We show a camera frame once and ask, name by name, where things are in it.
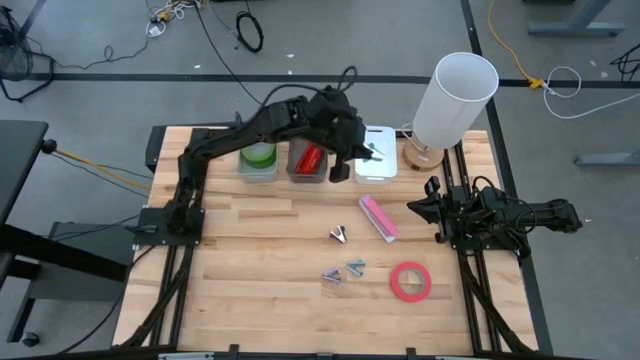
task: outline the floor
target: floor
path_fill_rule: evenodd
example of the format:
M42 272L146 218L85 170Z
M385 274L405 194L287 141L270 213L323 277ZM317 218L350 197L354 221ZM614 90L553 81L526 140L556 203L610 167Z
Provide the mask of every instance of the floor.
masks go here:
M163 3L149 2L152 6ZM626 23L628 29L616 38L537 38L526 32L528 22L568 19L584 2L559 5L497 0L494 27L534 76L546 77L552 68L567 65L585 80L617 86L618 72L608 63L640 42L640 24L636 21L640 4L636 1L612 2L598 17ZM144 0L0 3L14 10L20 24L34 7L40 9L28 35L64 64L101 60L108 44L116 56L131 54L145 41ZM426 88L423 79L431 75L438 60L451 52L471 51L458 1L250 3L265 31L265 49L257 55L235 49L238 43L234 36L210 9L203 13L223 58L235 73L253 79L245 84L247 88L260 99L276 85L270 81L281 82L287 76L295 80L297 75L317 75L305 81L319 86L326 83L324 75L337 75L353 64L362 75L372 76L348 93L367 124L399 127L411 121ZM484 56L503 80L521 79L510 55L488 31L489 0L470 3ZM227 24L233 24L243 4L226 2L215 4L215 9ZM228 121L235 111L244 117L252 114L257 105L230 81L195 13L187 11L183 20L169 25L164 35L149 40L147 50L134 59L96 65L86 71L57 69L65 76L24 104L0 99L0 117L46 121L50 125L47 136L56 139L60 148L96 162L148 173L143 160L151 126ZM36 64L36 72L44 69L42 63ZM149 81L140 81L136 77L140 74L149 74ZM210 81L212 77L206 75L221 76L213 77L219 81ZM374 75L394 77L381 80ZM564 74L558 78L569 79ZM9 89L19 93L36 84L10 83ZM637 86L636 90L589 88L574 99L551 99L550 104L560 114L575 114L638 91ZM283 91L279 96L294 94L298 93ZM555 354L595 359L637 356L640 242L636 222L640 192L636 188L640 172L579 169L573 159L581 153L637 148L640 99L577 120L553 117L544 107L542 93L527 88L501 87L495 103L518 195L531 202L569 199L585 225L571 236L546 230L530 235ZM474 128L489 130L484 112ZM87 192L93 195L79 196ZM58 159L40 156L10 223L42 234L48 232L53 221L114 222L136 214L144 203L143 197L101 182ZM12 306L17 306L25 288L20 281L8 281L0 292L0 302L9 304L0 308L0 338L8 331L15 312ZM36 303L27 329L41 334L41 345L28 349L20 344L3 344L2 355L59 351L89 331L110 307L106 302ZM112 316L82 349L108 347L115 318Z

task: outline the pink eraser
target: pink eraser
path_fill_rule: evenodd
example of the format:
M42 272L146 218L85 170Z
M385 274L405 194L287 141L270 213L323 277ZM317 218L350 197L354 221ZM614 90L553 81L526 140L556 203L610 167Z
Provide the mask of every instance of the pink eraser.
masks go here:
M365 213L376 228L378 228L378 231L381 232L382 236L385 238L390 237L395 239L395 236L399 233L398 228L393 224L391 219L389 219L387 214L382 211L380 206L378 206L378 204L376 204L369 195L361 196L360 204L363 208L362 210L365 210Z

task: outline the roll of tape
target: roll of tape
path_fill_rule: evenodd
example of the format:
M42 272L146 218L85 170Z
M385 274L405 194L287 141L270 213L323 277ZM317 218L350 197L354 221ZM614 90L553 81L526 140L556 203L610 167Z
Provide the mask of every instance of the roll of tape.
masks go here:
M400 286L400 274L404 271L413 271L420 276L420 279L422 280L422 287L416 294L409 294L402 290L402 287ZM431 292L431 275L429 275L429 272L424 266L417 262L404 262L396 266L396 268L391 272L391 290L398 299L404 302L414 303L424 300Z

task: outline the yellow power cord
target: yellow power cord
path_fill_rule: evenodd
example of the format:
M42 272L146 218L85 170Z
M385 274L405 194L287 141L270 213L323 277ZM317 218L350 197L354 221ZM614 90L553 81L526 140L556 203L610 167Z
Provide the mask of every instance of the yellow power cord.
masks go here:
M496 41L498 41L498 43L500 43L500 45L502 45L503 48L507 49L511 53L511 55L513 56L513 59L516 61L516 65L518 65L518 69L520 70L522 75L524 75L524 77L526 77L527 80L529 80L529 89L537 89L541 87L544 84L544 79L536 79L534 77L529 76L529 74L527 74L527 72L524 71L524 69L522 68L522 65L520 65L520 60L518 60L518 55L516 55L515 51L513 51L513 49L511 49L509 45L505 44L504 41L500 39L498 34L496 34L496 31L493 29L491 18L493 13L493 5L495 4L495 2L496 0L491 0L491 4L489 5L489 12L487 13L487 23L489 24L489 30L491 30L491 34L493 34L493 37L496 39Z
M78 156L78 155L72 154L70 152L63 151L63 150L56 149L54 151L57 152L58 154L64 156L64 157L68 157L69 159L73 159L73 160L79 161L81 163L84 163L84 164L87 164L87 165L91 165L94 168L104 172L105 174L113 176L114 178L116 178L116 179L118 179L118 180L120 180L120 181L122 181L122 182L124 182L126 184L129 184L131 186L137 187L139 189L151 190L150 186L142 185L142 184L139 184L139 183L137 183L135 181L131 181L129 179L123 178L122 176L120 176L120 175L118 175L118 174L116 174L116 173L114 173L112 171L109 171L108 169L105 169L104 167L94 163L91 160L87 160L87 159L85 159L85 158L83 158L81 156Z

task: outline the wooden table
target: wooden table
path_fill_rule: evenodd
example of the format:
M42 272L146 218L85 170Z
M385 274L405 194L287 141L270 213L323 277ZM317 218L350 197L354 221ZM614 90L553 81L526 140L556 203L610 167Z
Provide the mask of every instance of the wooden table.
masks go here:
M162 207L173 196L176 158L190 135L188 127L167 129L150 206ZM463 141L469 175L499 184L487 133L470 131ZM204 236L193 258L179 349L227 351L240 344L241 352L404 354L415 347L418 354L471 354L457 255L435 242L437 226L406 207L425 196L429 176L442 179L442 169L420 173L399 160L388 186L359 185L353 176L340 184L294 184L285 172L286 144L279 151L278 179L268 184L244 183L236 153L210 162ZM358 207L364 194L397 224L395 242L387 244ZM344 245L328 238L336 225L346 226ZM127 339L155 303L166 251L154 249L132 270L114 344ZM485 257L496 307L522 341L537 348L515 256L487 251ZM321 279L323 271L358 258L367 263L362 278L344 272L342 284ZM431 273L426 300L408 304L391 292L390 272L404 261ZM418 286L410 276L402 280ZM488 349L484 314L476 307Z

